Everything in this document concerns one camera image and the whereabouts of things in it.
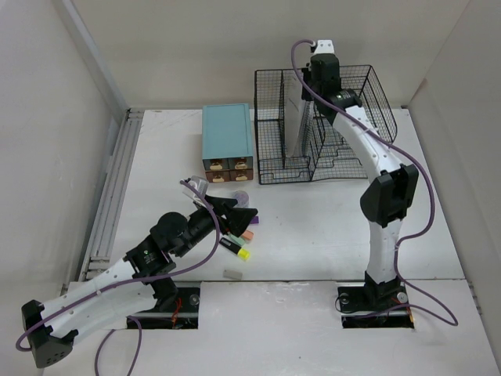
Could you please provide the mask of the orange highlighter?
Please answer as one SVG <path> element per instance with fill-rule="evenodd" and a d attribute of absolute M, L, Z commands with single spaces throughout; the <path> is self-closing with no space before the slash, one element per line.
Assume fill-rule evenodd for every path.
<path fill-rule="evenodd" d="M 241 237 L 247 241 L 247 242 L 250 242 L 253 240 L 254 238 L 254 234 L 250 231 L 250 230 L 246 230 L 242 233 Z"/>

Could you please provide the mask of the white spiral notebook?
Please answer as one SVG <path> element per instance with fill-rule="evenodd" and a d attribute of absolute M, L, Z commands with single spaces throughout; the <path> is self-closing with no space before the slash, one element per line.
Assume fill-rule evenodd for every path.
<path fill-rule="evenodd" d="M 284 108 L 284 135 L 287 157 L 301 156 L 301 142 L 304 135 L 304 123 L 308 119 L 310 102 L 302 99 L 303 86 L 294 72 L 286 80 Z"/>

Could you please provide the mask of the teal mini drawer chest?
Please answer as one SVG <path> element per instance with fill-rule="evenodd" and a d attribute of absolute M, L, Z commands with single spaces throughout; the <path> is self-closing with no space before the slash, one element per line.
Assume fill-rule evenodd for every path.
<path fill-rule="evenodd" d="M 211 183 L 254 178 L 253 133 L 246 103 L 203 107 L 202 162 Z"/>

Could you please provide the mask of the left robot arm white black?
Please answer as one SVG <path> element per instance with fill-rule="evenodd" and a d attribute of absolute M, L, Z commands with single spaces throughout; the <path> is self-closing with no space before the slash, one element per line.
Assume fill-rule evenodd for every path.
<path fill-rule="evenodd" d="M 36 368 L 60 362 L 86 336 L 120 318 L 170 309 L 178 294 L 174 259 L 211 233 L 242 235 L 257 214 L 235 199 L 207 196 L 190 215 L 162 215 L 143 241 L 98 276 L 58 298 L 25 303 L 21 338 Z"/>

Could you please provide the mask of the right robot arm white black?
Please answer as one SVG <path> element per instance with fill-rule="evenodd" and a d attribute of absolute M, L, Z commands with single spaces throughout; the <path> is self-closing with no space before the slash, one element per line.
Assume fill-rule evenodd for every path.
<path fill-rule="evenodd" d="M 310 59 L 305 82 L 315 95 L 318 112 L 341 134 L 365 170 L 369 186 L 360 207 L 369 222 L 369 263 L 362 286 L 339 287 L 342 313 L 380 311 L 392 307 L 404 291 L 395 270 L 395 245 L 402 221 L 413 202 L 419 171 L 403 164 L 377 140 L 360 97 L 341 87 L 341 69 L 332 52 Z"/>

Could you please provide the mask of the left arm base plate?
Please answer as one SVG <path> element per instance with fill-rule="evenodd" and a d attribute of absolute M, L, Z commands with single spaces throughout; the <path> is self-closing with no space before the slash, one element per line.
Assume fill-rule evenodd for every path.
<path fill-rule="evenodd" d="M 136 313 L 134 317 L 146 330 L 194 330 L 198 328 L 200 284 L 182 283 L 178 294 L 167 308 Z"/>

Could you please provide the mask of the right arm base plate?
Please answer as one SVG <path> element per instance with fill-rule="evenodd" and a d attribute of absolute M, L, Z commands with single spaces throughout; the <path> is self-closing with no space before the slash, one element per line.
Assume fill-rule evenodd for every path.
<path fill-rule="evenodd" d="M 336 310 L 341 314 L 344 329 L 413 329 L 414 322 L 404 286 L 389 295 L 371 302 L 361 284 L 342 284 L 337 287 Z"/>

